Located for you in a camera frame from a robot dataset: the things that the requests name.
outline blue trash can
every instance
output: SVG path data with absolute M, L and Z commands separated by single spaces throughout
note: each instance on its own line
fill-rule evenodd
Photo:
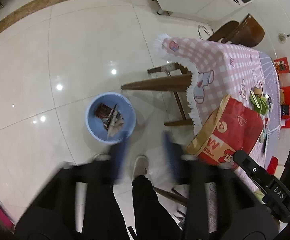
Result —
M 102 120 L 94 115 L 95 110 L 101 103 L 110 108 L 114 108 L 117 104 L 118 111 L 124 118 L 125 123 L 123 127 L 113 137 L 107 138 L 107 131 L 104 128 Z M 124 132 L 127 132 L 127 137 L 132 134 L 136 125 L 136 113 L 132 104 L 126 97 L 119 93 L 107 92 L 96 96 L 90 103 L 86 110 L 85 122 L 88 131 L 96 140 L 106 144 L 116 144 L 122 140 Z

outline beige shoe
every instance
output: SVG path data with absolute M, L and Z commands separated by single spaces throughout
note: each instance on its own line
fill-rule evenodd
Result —
M 149 167 L 149 160 L 145 155 L 139 155 L 134 164 L 132 180 L 140 175 L 146 175 Z

